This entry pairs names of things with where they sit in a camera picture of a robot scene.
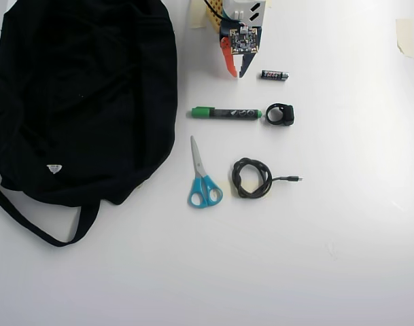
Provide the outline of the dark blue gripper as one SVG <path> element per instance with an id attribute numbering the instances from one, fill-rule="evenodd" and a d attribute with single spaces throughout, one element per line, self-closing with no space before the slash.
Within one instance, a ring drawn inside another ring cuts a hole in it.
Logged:
<path id="1" fill-rule="evenodd" d="M 220 47 L 228 72 L 237 78 L 237 70 L 234 64 L 233 54 L 243 54 L 239 77 L 242 78 L 252 63 L 260 46 L 261 28 L 259 26 L 247 26 L 228 21 L 222 21 L 220 25 Z"/>

